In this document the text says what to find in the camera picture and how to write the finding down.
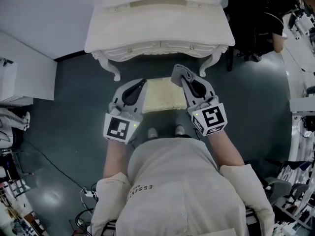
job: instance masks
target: drawer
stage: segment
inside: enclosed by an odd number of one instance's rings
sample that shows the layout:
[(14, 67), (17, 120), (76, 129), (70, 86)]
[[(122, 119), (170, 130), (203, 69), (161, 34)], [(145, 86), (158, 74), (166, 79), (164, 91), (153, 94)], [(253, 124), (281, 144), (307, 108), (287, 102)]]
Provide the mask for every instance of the drawer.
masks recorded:
[(124, 47), (119, 47), (111, 50), (102, 50), (102, 52), (112, 60), (122, 61), (129, 57), (134, 57), (139, 55), (139, 53), (145, 53), (146, 51), (151, 51), (160, 48), (160, 41), (150, 41), (143, 43), (136, 43), (133, 45), (127, 45)]
[(185, 53), (192, 51), (196, 53), (212, 53), (218, 45), (204, 45), (186, 41), (161, 41), (162, 48), (183, 50)]

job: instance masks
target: black hair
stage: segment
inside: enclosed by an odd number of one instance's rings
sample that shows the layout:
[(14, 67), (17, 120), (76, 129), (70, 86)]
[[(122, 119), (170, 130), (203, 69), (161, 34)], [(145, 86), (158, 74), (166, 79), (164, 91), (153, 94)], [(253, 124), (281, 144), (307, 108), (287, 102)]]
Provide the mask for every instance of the black hair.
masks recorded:
[(296, 0), (269, 0), (268, 7), (277, 14), (288, 14), (296, 8)]

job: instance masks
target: ar tag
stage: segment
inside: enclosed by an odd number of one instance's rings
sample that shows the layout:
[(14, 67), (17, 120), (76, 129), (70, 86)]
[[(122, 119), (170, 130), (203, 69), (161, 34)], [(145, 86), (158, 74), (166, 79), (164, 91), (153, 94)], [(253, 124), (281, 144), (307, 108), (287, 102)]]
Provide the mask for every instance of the ar tag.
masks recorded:
[(191, 121), (203, 136), (218, 132), (227, 125), (223, 103), (196, 110), (191, 116)]
[(140, 122), (106, 114), (103, 136), (127, 144)]

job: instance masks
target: black baseboard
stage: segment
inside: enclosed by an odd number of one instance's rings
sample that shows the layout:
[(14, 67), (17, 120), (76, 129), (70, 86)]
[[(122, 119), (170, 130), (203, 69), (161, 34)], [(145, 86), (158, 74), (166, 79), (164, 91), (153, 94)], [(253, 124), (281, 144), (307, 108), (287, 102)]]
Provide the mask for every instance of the black baseboard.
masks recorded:
[(64, 61), (66, 59), (75, 58), (75, 57), (78, 57), (78, 56), (81, 56), (81, 55), (84, 55), (84, 54), (87, 54), (87, 53), (84, 50), (82, 50), (82, 51), (79, 51), (79, 52), (76, 52), (76, 53), (70, 53), (70, 54), (62, 56), (60, 58), (56, 58), (56, 59), (54, 59), (54, 61), (55, 62), (61, 62), (61, 61)]

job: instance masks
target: table leg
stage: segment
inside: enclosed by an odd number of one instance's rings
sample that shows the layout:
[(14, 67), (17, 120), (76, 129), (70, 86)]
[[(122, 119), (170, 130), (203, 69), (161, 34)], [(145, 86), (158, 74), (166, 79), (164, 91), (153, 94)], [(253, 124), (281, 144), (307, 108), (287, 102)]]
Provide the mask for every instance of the table leg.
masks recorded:
[(217, 63), (221, 57), (222, 53), (225, 53), (227, 47), (219, 45), (216, 50), (210, 55), (210, 57), (202, 63), (200, 69), (199, 69), (199, 75), (200, 77), (205, 77), (206, 76), (206, 72), (205, 70), (214, 65), (215, 63)]
[(109, 71), (111, 73), (115, 74), (114, 81), (120, 81), (120, 71), (109, 63), (108, 58), (102, 53), (101, 51), (94, 51), (91, 52), (94, 59), (97, 59), (101, 65), (106, 71)]

